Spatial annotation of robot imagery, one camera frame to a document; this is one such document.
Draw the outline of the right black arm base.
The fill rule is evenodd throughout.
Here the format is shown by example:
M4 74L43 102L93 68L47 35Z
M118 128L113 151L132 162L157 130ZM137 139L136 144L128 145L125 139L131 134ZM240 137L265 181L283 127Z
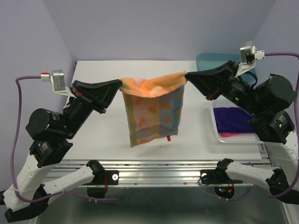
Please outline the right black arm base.
M231 179L221 170L205 169L201 171L198 183L200 186L216 185L214 191L217 196L231 199L235 194L235 184L241 184L243 181Z

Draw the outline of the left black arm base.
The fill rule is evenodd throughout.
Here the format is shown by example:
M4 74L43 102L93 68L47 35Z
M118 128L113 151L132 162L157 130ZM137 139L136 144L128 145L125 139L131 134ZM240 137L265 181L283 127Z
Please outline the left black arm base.
M108 187L118 185L119 171L106 170L104 173L94 177L87 185L87 195L93 198L104 198L108 192Z

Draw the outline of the orange towel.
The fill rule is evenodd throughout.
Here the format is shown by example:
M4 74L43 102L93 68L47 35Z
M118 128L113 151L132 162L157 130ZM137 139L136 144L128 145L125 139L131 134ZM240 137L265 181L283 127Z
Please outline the orange towel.
M130 146L178 134L187 72L153 79L121 78Z

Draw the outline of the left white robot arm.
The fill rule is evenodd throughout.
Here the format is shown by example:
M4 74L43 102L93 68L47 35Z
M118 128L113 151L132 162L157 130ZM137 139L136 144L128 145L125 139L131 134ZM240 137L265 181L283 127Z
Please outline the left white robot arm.
M7 207L9 223L33 219L42 214L56 198L71 194L80 185L117 185L119 172L106 170L97 160L90 160L74 172L50 182L46 175L59 164L72 147L70 140L92 112L104 114L111 104L121 81L88 84L74 81L70 97L62 113L36 109L26 130L33 143L26 162L12 186L0 193L0 203Z

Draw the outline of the purple towel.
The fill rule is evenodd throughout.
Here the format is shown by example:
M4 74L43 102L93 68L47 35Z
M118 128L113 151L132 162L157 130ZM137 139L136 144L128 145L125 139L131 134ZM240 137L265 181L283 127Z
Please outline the purple towel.
M238 107L213 109L218 133L255 133L249 121L254 117Z

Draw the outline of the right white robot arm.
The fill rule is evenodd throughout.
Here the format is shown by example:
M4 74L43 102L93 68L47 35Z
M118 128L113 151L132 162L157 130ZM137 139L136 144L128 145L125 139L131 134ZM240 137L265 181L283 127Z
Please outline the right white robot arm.
M297 93L281 75L270 74L266 81L252 87L237 77L238 70L236 62L228 61L212 70L188 72L185 77L207 100L223 96L252 115L249 124L276 157L279 167L262 169L225 158L215 169L205 170L200 183L246 182L263 188L284 203L298 204L299 144L294 123L286 112Z

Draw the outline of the pink towel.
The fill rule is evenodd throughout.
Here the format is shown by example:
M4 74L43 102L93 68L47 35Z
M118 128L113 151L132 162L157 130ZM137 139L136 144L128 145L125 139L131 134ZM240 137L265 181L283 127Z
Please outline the pink towel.
M237 133L220 133L220 136L223 138L235 136Z

